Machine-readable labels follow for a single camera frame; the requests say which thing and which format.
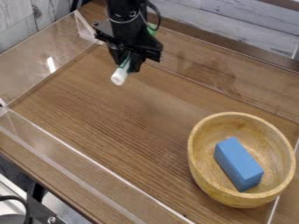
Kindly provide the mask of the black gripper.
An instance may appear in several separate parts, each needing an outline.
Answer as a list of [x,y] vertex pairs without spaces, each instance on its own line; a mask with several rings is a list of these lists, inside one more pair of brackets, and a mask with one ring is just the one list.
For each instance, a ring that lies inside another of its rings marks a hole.
[[125,23],[116,23],[108,18],[93,22],[94,37],[106,43],[114,63],[120,65],[129,58],[129,73],[140,72],[145,59],[158,62],[161,58],[164,46],[146,27],[144,14]]

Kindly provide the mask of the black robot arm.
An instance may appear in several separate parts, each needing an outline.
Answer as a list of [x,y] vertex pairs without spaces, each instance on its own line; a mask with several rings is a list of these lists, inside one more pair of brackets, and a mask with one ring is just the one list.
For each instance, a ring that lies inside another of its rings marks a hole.
[[94,38],[106,44],[117,65],[128,60],[137,73],[146,59],[158,62],[164,49],[154,37],[161,13],[149,0],[106,0],[106,19],[93,22]]

